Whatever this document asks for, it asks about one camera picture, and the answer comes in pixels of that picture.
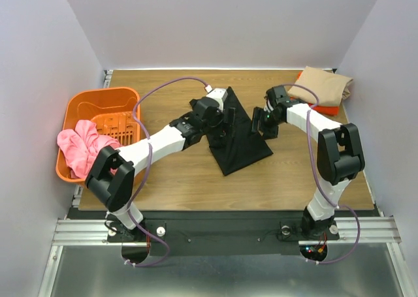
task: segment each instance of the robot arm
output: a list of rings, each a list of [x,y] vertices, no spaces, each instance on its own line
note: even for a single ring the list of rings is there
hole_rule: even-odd
[[[128,201],[133,190],[135,176],[146,168],[150,146],[154,163],[166,155],[182,151],[200,142],[205,134],[212,134],[220,140],[225,136],[233,122],[229,113],[224,115],[223,101],[227,97],[226,89],[216,88],[207,96],[199,99],[192,111],[170,122],[150,139],[143,139],[136,144],[113,149],[103,148],[86,178],[86,187],[115,215],[129,230],[135,228],[134,222],[127,214]],[[131,214],[138,221],[142,214],[132,203]]]
[[[301,100],[290,99],[283,86],[273,87],[266,92],[264,109],[254,109],[253,131],[260,130],[267,139],[275,138],[278,136],[278,125],[286,122],[306,133],[309,110],[310,107]],[[364,169],[359,131],[354,124],[335,122],[314,110],[311,110],[309,122],[311,137],[318,143],[319,185],[327,198],[337,205],[344,189]],[[317,188],[304,210],[304,233],[320,234],[332,224],[333,219],[334,206]]]

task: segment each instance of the pink cloth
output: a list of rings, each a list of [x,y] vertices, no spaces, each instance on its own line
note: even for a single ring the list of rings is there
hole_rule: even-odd
[[[121,146],[116,139],[99,135],[96,123],[86,119],[78,121],[75,130],[59,132],[57,144],[64,153],[67,166],[72,170],[72,178],[86,178],[103,147],[110,145],[116,149]]]

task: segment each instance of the wooden table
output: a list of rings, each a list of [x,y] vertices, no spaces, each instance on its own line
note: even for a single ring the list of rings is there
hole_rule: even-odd
[[[111,87],[128,86],[140,95],[180,76],[198,76],[212,87],[231,86],[251,117],[264,105],[265,91],[293,83],[297,70],[116,70]],[[192,80],[167,86],[141,104],[141,120],[150,134],[190,111],[189,101],[205,94]],[[341,123],[347,119],[340,109]],[[280,125],[279,138],[268,140],[274,154],[238,172],[223,176],[208,148],[206,137],[187,150],[152,165],[151,174],[135,204],[141,210],[303,210],[312,199],[315,183],[310,169],[306,134]],[[374,205],[361,172],[344,192],[341,203],[356,210]],[[80,210],[104,210],[92,192],[84,189]]]

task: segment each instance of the white wall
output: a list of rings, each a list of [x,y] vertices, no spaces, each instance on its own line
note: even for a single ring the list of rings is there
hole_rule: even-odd
[[[0,0],[0,295],[37,296],[74,186],[55,174],[56,135],[100,66],[66,0]]]
[[[69,0],[106,69],[337,67],[376,0]]]
[[[360,129],[377,203],[394,215],[418,287],[418,4],[378,0],[338,72],[354,78],[346,101]]]

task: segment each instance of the plastic laundry basket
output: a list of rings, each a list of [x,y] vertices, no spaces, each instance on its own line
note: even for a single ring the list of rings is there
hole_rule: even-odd
[[[89,119],[97,124],[97,132],[119,140],[123,146],[140,140],[140,127],[132,117],[132,110],[139,94],[129,87],[89,90],[75,95],[67,106],[64,129],[74,129],[78,120]],[[85,178],[73,179],[71,169],[58,149],[56,172],[69,183],[84,185]]]

